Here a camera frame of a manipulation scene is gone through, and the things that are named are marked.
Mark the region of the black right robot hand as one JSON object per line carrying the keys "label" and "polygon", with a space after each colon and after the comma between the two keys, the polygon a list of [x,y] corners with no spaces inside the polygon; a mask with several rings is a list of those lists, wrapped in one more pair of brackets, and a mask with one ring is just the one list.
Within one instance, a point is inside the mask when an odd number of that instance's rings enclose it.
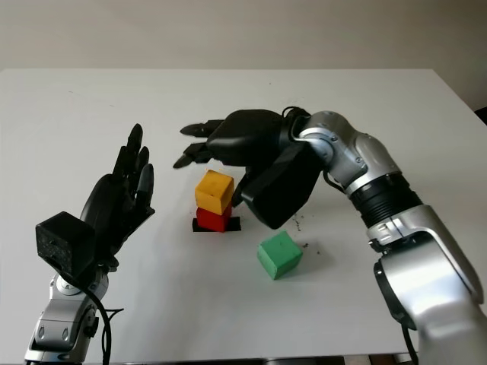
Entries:
{"label": "black right robot hand", "polygon": [[204,141],[190,144],[173,167],[180,169],[191,163],[208,163],[211,159],[226,166],[243,167],[245,174],[231,199],[236,207],[243,201],[243,188],[290,144],[290,124],[288,118],[270,110],[241,109],[224,119],[187,125],[180,130],[181,134]]}

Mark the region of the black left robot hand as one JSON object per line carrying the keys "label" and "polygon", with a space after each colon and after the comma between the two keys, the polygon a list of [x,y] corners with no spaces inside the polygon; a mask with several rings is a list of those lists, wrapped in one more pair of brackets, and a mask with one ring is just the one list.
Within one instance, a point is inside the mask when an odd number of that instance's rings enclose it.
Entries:
{"label": "black left robot hand", "polygon": [[154,167],[142,137],[141,125],[135,124],[113,172],[98,180],[82,210],[81,220],[94,228],[97,262],[112,265],[124,242],[155,213]]}

